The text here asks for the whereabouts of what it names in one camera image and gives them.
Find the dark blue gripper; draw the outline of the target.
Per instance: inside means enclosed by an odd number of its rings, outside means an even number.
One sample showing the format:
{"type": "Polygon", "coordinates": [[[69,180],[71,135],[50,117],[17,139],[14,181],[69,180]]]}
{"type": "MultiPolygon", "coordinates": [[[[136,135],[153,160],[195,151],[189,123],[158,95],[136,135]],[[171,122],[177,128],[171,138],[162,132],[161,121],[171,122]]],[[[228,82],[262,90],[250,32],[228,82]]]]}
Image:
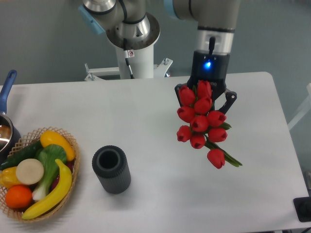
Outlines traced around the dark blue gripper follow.
{"type": "Polygon", "coordinates": [[[217,55],[195,51],[191,75],[187,84],[178,84],[174,88],[180,106],[189,105],[189,88],[197,87],[199,81],[208,81],[211,85],[213,100],[216,100],[224,92],[226,101],[218,111],[225,115],[237,99],[236,92],[226,89],[225,79],[229,59],[229,54],[217,55]]]}

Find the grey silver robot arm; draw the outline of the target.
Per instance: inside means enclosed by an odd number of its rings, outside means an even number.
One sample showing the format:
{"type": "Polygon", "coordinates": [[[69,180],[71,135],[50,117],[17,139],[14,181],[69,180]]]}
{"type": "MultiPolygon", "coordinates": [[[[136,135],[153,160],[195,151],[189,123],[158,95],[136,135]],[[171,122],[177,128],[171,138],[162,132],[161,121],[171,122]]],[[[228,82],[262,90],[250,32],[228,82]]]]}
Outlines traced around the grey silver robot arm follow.
{"type": "MultiPolygon", "coordinates": [[[[226,113],[237,98],[225,84],[236,28],[238,0],[166,0],[167,12],[180,20],[198,23],[188,87],[208,81],[212,99],[225,95],[220,108],[226,113]]],[[[85,0],[78,8],[95,34],[106,33],[115,47],[122,79],[154,78],[154,44],[160,36],[157,19],[146,11],[143,0],[85,0]]]]}

